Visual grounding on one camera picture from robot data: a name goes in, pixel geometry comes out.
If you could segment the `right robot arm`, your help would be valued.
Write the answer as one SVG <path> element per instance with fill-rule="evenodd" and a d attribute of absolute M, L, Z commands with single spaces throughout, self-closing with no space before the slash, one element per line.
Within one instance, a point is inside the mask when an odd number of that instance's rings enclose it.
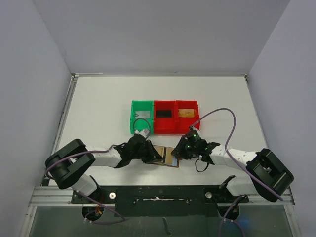
<path fill-rule="evenodd" d="M 183 135 L 171 154 L 244 171 L 248 177 L 235 177 L 220 189 L 220 197 L 226 202 L 241 195 L 260 195 L 269 202 L 283 201 L 282 194 L 294 181 L 293 174 L 271 150 L 249 152 L 228 148 L 207 142 L 196 130 Z"/>

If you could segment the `gold card with black stripe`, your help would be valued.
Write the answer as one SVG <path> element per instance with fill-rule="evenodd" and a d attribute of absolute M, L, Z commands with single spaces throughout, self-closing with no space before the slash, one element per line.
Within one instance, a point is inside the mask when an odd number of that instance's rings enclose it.
<path fill-rule="evenodd" d="M 166 147 L 164 150 L 164 163 L 167 165 L 173 164 L 174 156 L 171 154 L 172 151 L 173 151 L 173 148 L 170 148 L 170 147 Z"/>

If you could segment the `gold card with grey stripe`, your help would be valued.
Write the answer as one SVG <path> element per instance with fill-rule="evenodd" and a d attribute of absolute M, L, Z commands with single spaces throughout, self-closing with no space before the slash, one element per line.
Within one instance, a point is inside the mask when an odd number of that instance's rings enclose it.
<path fill-rule="evenodd" d="M 178 117 L 180 118 L 194 118 L 195 109 L 178 109 Z"/>

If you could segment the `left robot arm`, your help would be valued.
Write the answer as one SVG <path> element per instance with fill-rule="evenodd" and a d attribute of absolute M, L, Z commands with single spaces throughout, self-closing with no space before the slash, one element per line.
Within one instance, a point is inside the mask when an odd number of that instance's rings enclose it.
<path fill-rule="evenodd" d="M 92 166 L 123 168 L 134 159 L 143 163 L 162 161 L 150 140 L 141 134 L 128 142 L 111 145 L 108 149 L 88 149 L 81 139 L 75 139 L 52 154 L 46 161 L 45 175 L 53 179 L 60 189 L 72 188 L 90 203 L 99 200 L 101 191 L 97 182 L 85 172 Z"/>

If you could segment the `brown leather card holder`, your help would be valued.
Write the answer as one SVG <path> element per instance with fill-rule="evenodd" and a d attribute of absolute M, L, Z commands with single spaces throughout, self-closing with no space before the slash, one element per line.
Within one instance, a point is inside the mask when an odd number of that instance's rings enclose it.
<path fill-rule="evenodd" d="M 153 165 L 160 165 L 166 167 L 178 168 L 180 164 L 180 158 L 173 156 L 171 152 L 174 150 L 172 147 L 164 146 L 154 146 L 161 158 L 156 158 L 154 161 L 150 162 Z"/>

